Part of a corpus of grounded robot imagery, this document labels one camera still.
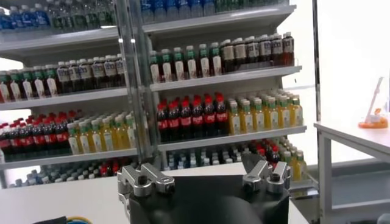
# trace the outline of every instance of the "cola bottle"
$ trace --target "cola bottle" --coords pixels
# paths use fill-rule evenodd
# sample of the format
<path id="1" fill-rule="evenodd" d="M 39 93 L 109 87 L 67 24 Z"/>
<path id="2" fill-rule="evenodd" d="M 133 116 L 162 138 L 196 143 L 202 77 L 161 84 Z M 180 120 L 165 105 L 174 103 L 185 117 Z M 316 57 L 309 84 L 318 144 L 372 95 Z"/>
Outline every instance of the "cola bottle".
<path id="1" fill-rule="evenodd" d="M 175 102 L 169 104 L 168 118 L 169 131 L 171 132 L 171 140 L 178 141 L 180 140 L 179 108 L 177 107 L 177 104 Z"/>
<path id="2" fill-rule="evenodd" d="M 203 138 L 203 107 L 198 97 L 194 98 L 192 115 L 194 137 Z"/>
<path id="3" fill-rule="evenodd" d="M 204 109 L 205 135 L 213 137 L 216 135 L 215 129 L 215 111 L 213 101 L 210 96 L 205 97 Z"/>
<path id="4" fill-rule="evenodd" d="M 191 139 L 193 137 L 191 131 L 191 109 L 187 100 L 184 100 L 182 102 L 182 110 L 180 112 L 180 124 L 182 126 L 183 139 Z"/>
<path id="5" fill-rule="evenodd" d="M 216 118 L 217 118 L 218 132 L 220 135 L 228 135 L 229 122 L 227 119 L 224 97 L 221 94 L 218 94 L 216 99 L 217 99 Z"/>
<path id="6" fill-rule="evenodd" d="M 169 142 L 168 114 L 166 113 L 165 108 L 165 104 L 158 104 L 157 122 L 161 142 Z"/>

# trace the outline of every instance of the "table surface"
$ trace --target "table surface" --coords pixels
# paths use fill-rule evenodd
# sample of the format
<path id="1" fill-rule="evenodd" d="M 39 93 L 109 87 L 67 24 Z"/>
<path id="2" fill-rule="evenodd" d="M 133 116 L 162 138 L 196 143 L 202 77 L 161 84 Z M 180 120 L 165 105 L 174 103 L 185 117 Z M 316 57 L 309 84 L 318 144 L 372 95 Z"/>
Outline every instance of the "table surface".
<path id="1" fill-rule="evenodd" d="M 171 176 L 241 175 L 241 163 L 164 172 Z M 1 223 L 31 224 L 60 216 L 81 215 L 94 224 L 125 224 L 118 200 L 116 177 L 72 181 L 0 190 Z M 294 204 L 289 204 L 289 223 L 308 224 Z"/>

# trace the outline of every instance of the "shelf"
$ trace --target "shelf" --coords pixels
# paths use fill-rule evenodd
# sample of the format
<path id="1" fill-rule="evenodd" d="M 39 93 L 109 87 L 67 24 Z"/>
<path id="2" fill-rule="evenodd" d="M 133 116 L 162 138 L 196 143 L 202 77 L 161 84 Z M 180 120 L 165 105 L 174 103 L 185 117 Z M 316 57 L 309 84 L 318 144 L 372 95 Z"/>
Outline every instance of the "shelf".
<path id="1" fill-rule="evenodd" d="M 81 32 L 48 35 L 24 41 L 10 41 L 0 44 L 2 57 L 31 57 L 41 54 L 86 49 L 107 44 L 118 44 L 118 29 L 86 30 Z"/>
<path id="2" fill-rule="evenodd" d="M 156 23 L 143 26 L 145 33 L 159 35 L 175 33 L 185 35 L 189 30 L 196 30 L 196 33 L 207 33 L 208 30 L 221 29 L 222 27 L 232 29 L 232 26 L 278 26 L 296 9 L 296 5 L 274 5 L 260 7 L 250 10 L 237 10 L 221 13 L 214 16 Z"/>
<path id="3" fill-rule="evenodd" d="M 15 110 L 23 108 L 41 107 L 63 103 L 73 103 L 88 100 L 104 99 L 110 97 L 127 96 L 126 88 L 107 89 L 102 91 L 90 91 L 79 94 L 50 97 L 45 99 L 25 100 L 12 103 L 0 103 L 0 110 Z"/>
<path id="4" fill-rule="evenodd" d="M 235 72 L 233 74 L 220 75 L 214 77 L 207 77 L 201 79 L 190 79 L 176 82 L 156 83 L 151 84 L 152 92 L 163 91 L 169 89 L 180 89 L 194 86 L 212 85 L 227 82 L 239 82 L 241 80 L 260 79 L 264 77 L 276 77 L 289 75 L 302 70 L 302 66 L 288 66 L 270 69 L 256 69 L 250 71 Z"/>
<path id="5" fill-rule="evenodd" d="M 74 162 L 89 161 L 95 159 L 109 159 L 109 158 L 116 158 L 116 157 L 123 157 L 123 156 L 133 156 L 136 154 L 137 154 L 137 150 L 134 148 L 134 149 L 116 150 L 116 151 L 100 152 L 100 153 L 89 153 L 89 154 L 81 154 L 81 155 L 33 159 L 33 160 L 25 160 L 25 161 L 11 162 L 11 163 L 3 163 L 0 164 L 0 170 L 29 167 L 29 166 L 60 164 L 60 163 L 74 163 Z"/>
<path id="6" fill-rule="evenodd" d="M 158 149 L 159 151 L 172 151 L 178 149 L 190 149 L 190 148 L 198 148 L 198 147 L 205 147 L 211 145 L 230 144 L 236 142 L 251 141 L 256 139 L 273 138 L 273 137 L 284 136 L 284 135 L 304 133 L 306 129 L 307 129 L 306 126 L 300 126 L 300 127 L 283 128 L 283 129 L 276 129 L 276 130 L 269 130 L 269 131 L 261 131 L 256 133 L 248 133 L 242 135 L 233 135 L 233 136 L 224 136 L 224 137 L 201 139 L 201 140 L 194 140 L 194 141 L 183 141 L 183 142 L 176 142 L 176 143 L 160 144 L 158 145 Z"/>

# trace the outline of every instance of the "yellow cable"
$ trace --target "yellow cable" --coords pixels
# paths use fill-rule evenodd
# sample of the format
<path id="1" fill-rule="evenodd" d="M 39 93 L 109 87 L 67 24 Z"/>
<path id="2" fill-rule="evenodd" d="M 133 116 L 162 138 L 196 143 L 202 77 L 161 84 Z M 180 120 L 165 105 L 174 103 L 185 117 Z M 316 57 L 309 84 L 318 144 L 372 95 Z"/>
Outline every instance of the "yellow cable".
<path id="1" fill-rule="evenodd" d="M 80 220 L 80 221 L 87 222 L 88 224 L 92 224 L 91 221 L 89 221 L 88 219 L 86 219 L 84 217 L 81 217 L 81 216 L 71 216 L 71 217 L 68 217 L 68 222 L 75 221 L 75 220 Z"/>

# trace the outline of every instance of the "white table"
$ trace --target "white table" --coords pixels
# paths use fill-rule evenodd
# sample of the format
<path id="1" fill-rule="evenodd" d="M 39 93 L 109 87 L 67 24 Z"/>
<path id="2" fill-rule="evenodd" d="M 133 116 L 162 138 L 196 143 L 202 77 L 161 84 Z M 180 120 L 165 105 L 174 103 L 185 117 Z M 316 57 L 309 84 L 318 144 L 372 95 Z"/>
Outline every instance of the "white table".
<path id="1" fill-rule="evenodd" d="M 172 176 L 244 173 L 241 163 L 165 172 Z M 118 200 L 116 177 L 4 189 L 0 201 L 0 223 L 31 224 L 63 215 L 81 215 L 94 224 L 129 223 Z M 292 202 L 289 223 L 308 224 Z"/>
<path id="2" fill-rule="evenodd" d="M 318 122 L 314 126 L 319 133 L 319 193 L 321 223 L 331 224 L 332 216 L 342 210 L 390 208 L 390 200 L 369 201 L 347 205 L 332 204 L 332 148 L 336 141 L 390 163 L 390 129 L 363 129 L 358 124 L 345 122 Z"/>

